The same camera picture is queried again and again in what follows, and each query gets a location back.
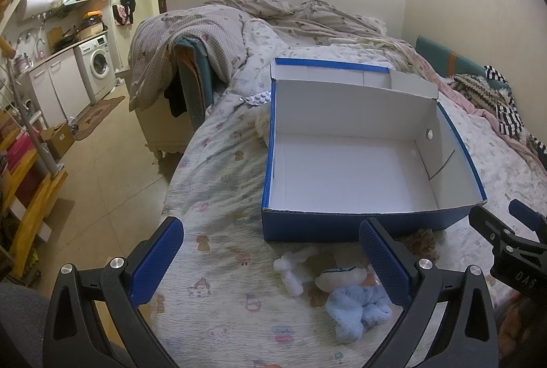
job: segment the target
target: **open shoe box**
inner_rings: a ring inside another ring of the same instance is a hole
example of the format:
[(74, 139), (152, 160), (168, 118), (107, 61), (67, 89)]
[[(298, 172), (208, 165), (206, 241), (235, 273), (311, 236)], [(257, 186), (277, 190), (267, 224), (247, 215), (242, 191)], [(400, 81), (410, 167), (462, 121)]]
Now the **open shoe box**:
[(368, 217), (393, 236), (441, 230), (486, 203), (434, 83), (321, 60), (270, 69), (265, 240), (354, 242)]

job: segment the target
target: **screw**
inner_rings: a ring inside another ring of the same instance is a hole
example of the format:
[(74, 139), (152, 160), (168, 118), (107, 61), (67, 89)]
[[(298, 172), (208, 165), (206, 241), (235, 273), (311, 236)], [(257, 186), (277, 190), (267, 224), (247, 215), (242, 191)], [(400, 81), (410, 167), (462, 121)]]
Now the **screw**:
[(124, 266), (124, 263), (125, 263), (124, 259), (122, 259), (121, 257), (116, 257), (115, 259), (112, 259), (110, 261), (110, 267), (117, 270), (118, 268), (121, 268), (122, 266)]
[(472, 264), (470, 267), (469, 267), (469, 272), (473, 275), (480, 275), (482, 274), (482, 271), (480, 270), (480, 268), (475, 265), (475, 264)]
[(421, 259), (418, 264), (423, 270), (430, 270), (433, 267), (433, 263), (431, 263), (431, 260), (428, 259)]
[(70, 274), (72, 272), (72, 265), (70, 263), (64, 264), (61, 268), (61, 274)]

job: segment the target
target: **cabinet door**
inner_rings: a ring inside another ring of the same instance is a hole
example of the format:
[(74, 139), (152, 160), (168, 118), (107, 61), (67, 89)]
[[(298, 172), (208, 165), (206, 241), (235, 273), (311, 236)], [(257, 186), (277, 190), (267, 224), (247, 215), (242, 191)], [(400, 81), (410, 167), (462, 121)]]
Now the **cabinet door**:
[(55, 95), (47, 67), (31, 70), (28, 76), (36, 96), (35, 103), (38, 103), (48, 127), (64, 122), (65, 115)]
[(51, 82), (67, 118), (76, 118), (87, 106), (89, 96), (81, 80), (72, 49), (48, 61)]

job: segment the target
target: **white patterned bed sheet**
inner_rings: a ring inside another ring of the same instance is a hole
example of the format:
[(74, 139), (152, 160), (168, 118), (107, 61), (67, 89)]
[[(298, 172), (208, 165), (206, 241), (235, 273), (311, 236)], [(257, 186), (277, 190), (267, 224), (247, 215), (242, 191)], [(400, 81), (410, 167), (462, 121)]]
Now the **white patterned bed sheet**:
[[(190, 142), (171, 181), (162, 219), (184, 223), (184, 243), (152, 299), (152, 328), (181, 367), (361, 367), (395, 322), (367, 331), (353, 344), (339, 344), (325, 296), (311, 278), (289, 297), (273, 261), (300, 244), (267, 243), (262, 236), (261, 198), (267, 147), (254, 127), (254, 113), (240, 96), (270, 88), (275, 56), (362, 62), (397, 68), (393, 55), (359, 44), (287, 45), (262, 20), (243, 27), (248, 58)], [(444, 95), (439, 101), (456, 125), (485, 186), (486, 207), (522, 236), (533, 234), (509, 214), (518, 198), (547, 212), (547, 181), (480, 117), (470, 116)], [(490, 245), (467, 218), (436, 232), (437, 266), (464, 270), (478, 264), (486, 274)], [(367, 264), (359, 244), (325, 244), (338, 266)], [(487, 275), (495, 304), (510, 290)], [(411, 362), (423, 358), (442, 310), (438, 308)]]

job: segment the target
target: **kitchen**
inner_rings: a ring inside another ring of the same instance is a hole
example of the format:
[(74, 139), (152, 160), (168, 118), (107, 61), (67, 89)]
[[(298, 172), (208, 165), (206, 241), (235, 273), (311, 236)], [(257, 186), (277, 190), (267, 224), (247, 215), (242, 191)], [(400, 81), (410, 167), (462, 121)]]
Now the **kitchen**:
[[(116, 86), (133, 31), (157, 8), (157, 0), (14, 0), (0, 32), (16, 50), (17, 92), (32, 121), (74, 126)], [(0, 81), (5, 108), (13, 95), (3, 72)]]

